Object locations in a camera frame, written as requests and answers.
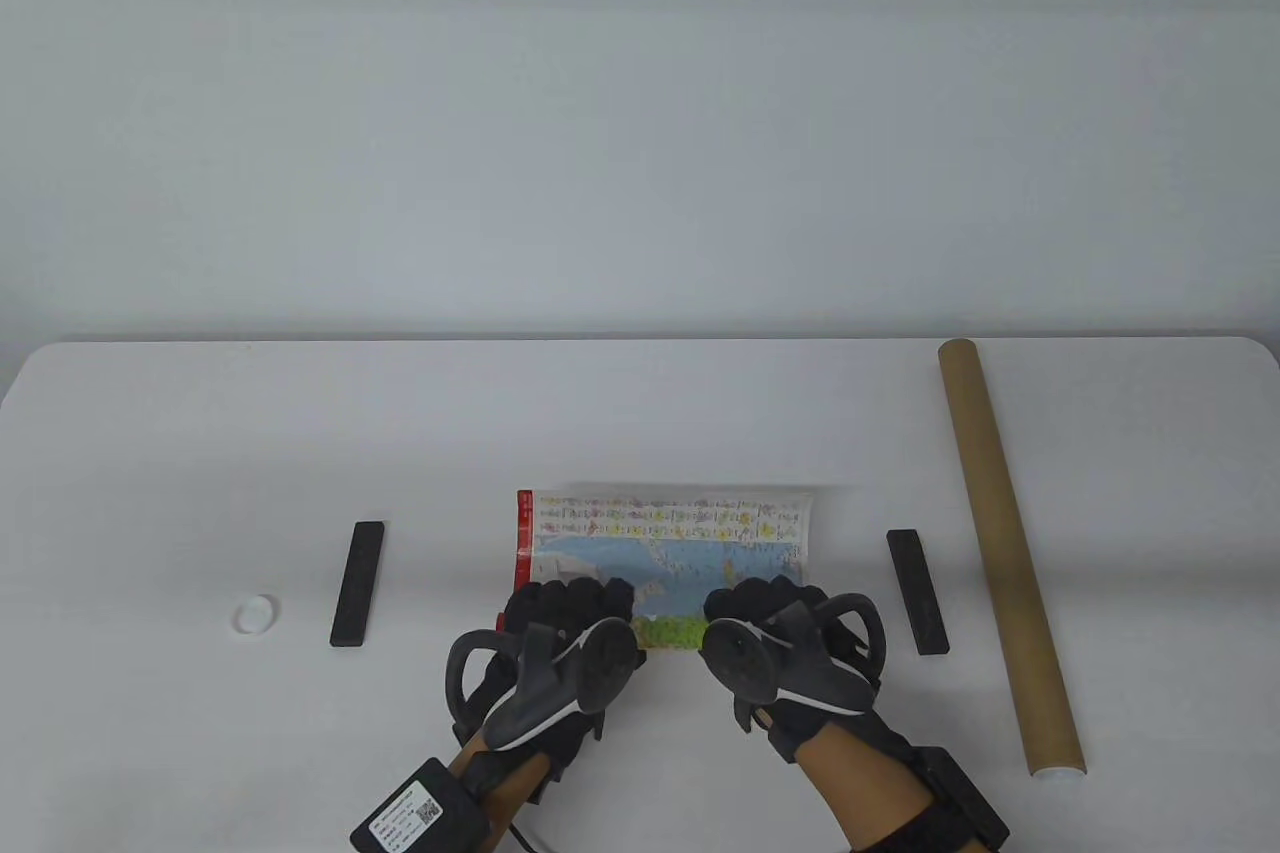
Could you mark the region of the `person's right hand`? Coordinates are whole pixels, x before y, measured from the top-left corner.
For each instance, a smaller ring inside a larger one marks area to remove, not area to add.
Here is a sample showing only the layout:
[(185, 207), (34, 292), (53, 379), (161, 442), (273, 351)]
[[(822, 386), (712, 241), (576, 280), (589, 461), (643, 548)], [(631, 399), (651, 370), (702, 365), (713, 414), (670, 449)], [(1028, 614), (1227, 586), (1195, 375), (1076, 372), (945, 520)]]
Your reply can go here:
[(887, 644), (876, 605), (788, 578), (750, 578), (704, 602), (699, 654), (733, 698), (733, 716), (764, 730), (788, 763), (827, 726), (909, 763), (914, 747), (876, 712)]

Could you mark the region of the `person's left hand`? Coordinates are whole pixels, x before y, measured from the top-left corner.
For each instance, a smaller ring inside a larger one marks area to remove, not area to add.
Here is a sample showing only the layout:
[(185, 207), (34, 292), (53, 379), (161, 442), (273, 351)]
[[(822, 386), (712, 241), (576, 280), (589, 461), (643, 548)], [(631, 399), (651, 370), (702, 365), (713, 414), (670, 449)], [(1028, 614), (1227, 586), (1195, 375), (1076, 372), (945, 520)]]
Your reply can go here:
[(445, 662), (445, 703), (462, 742), (493, 752), (598, 726), (643, 663), (635, 588), (621, 578), (531, 581), (494, 628), (462, 634)]

